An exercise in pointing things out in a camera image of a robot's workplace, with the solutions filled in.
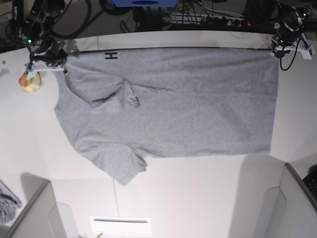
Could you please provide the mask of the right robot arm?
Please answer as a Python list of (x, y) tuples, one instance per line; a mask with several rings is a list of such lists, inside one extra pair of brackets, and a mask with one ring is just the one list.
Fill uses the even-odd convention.
[(67, 53), (52, 37), (52, 30), (66, 10), (63, 0), (36, 0), (29, 14), (14, 27), (12, 34), (15, 45), (26, 47), (31, 70), (34, 62), (43, 62), (48, 67), (63, 67)]

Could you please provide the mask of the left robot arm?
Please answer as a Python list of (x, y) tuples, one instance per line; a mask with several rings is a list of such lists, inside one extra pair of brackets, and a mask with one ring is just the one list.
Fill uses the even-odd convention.
[(317, 31), (317, 20), (311, 19), (317, 9), (315, 0), (279, 0), (291, 7), (290, 12), (276, 23), (276, 32), (271, 40), (271, 54), (278, 59), (291, 51), (300, 52), (303, 59), (310, 60), (315, 50), (307, 41), (307, 32)]

